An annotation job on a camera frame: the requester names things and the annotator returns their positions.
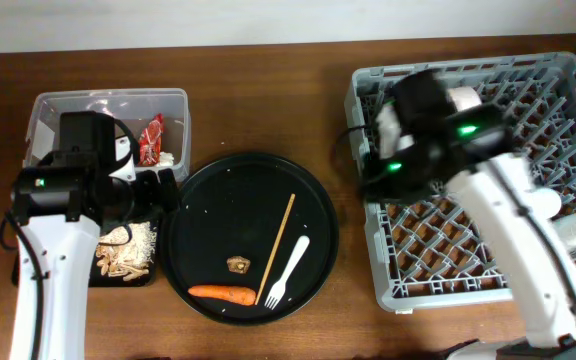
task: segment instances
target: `wooden table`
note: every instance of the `wooden table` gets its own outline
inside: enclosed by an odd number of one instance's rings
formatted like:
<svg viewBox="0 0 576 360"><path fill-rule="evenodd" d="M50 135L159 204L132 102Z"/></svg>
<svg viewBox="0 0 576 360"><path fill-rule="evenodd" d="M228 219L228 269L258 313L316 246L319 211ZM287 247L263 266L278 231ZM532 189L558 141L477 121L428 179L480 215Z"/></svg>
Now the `wooden table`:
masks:
<svg viewBox="0 0 576 360"><path fill-rule="evenodd" d="M328 155L346 128L343 100L358 68L549 51L576 53L576 35L0 55L0 221L10 206L10 185L25 154L24 136L38 94L180 87L190 98L192 168L249 150L301 164L321 181L338 212L337 263L310 304L284 320L252 328L205 319L163 276L144 288L91 289L87 358L342 359L439 350L472 338L520 337L524 326L511 302L413 315L379 308L354 179L340 178ZM351 169L347 146L343 153ZM0 359L12 336L13 257L0 248Z"/></svg>

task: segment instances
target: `white plastic fork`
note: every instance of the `white plastic fork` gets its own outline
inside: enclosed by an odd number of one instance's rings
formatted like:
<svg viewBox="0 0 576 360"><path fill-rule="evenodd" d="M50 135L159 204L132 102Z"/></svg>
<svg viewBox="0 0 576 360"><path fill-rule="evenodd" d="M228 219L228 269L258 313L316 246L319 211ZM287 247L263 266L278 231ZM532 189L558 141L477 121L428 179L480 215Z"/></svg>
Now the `white plastic fork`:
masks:
<svg viewBox="0 0 576 360"><path fill-rule="evenodd" d="M270 310L273 310L284 296L284 293L286 292L286 281L288 281L290 274L292 274L292 271L295 269L299 259L301 259L301 256L306 251L308 244L310 244L310 239L308 236L301 236L299 240L297 240L297 244L295 244L295 248L292 249L292 254L290 255L290 259L288 259L288 264L286 264L284 273L281 275L281 278L275 283L275 285L272 286L272 289L270 289L270 293L266 298L266 303L264 306Z"/></svg>

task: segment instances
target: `snack wrapper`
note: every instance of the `snack wrapper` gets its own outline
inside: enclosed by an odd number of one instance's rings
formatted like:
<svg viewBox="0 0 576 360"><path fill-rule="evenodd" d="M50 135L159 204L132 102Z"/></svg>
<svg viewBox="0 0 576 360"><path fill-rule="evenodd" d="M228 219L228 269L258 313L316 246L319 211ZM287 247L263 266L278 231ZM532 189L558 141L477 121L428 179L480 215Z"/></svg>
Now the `snack wrapper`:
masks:
<svg viewBox="0 0 576 360"><path fill-rule="evenodd" d="M139 166L153 166L159 162L164 116L157 114L139 136Z"/></svg>

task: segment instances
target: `carrot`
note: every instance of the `carrot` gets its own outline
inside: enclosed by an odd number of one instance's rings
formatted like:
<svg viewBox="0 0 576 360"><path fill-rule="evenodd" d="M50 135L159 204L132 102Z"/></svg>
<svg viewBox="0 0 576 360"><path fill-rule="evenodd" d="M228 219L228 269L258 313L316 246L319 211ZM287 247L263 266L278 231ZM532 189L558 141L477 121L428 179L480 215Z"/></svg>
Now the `carrot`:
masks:
<svg viewBox="0 0 576 360"><path fill-rule="evenodd" d="M255 303L255 290L239 286L197 285L188 289L188 293L197 297L209 297L250 306Z"/></svg>

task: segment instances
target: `gray dish rack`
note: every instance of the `gray dish rack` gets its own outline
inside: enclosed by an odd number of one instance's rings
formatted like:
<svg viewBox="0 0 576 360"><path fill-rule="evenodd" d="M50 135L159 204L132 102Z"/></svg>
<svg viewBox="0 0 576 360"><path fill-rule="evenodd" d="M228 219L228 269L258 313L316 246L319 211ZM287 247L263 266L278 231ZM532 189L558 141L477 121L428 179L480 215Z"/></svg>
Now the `gray dish rack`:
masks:
<svg viewBox="0 0 576 360"><path fill-rule="evenodd" d="M533 178L556 190L560 215L576 212L576 56L548 53L355 71L345 99L348 127L370 124L386 86L433 69L447 87L470 86L516 120L517 150ZM358 169L375 148L370 129L350 134ZM450 196L412 206L366 203L366 240L377 302L387 311L511 299L510 289L474 224Z"/></svg>

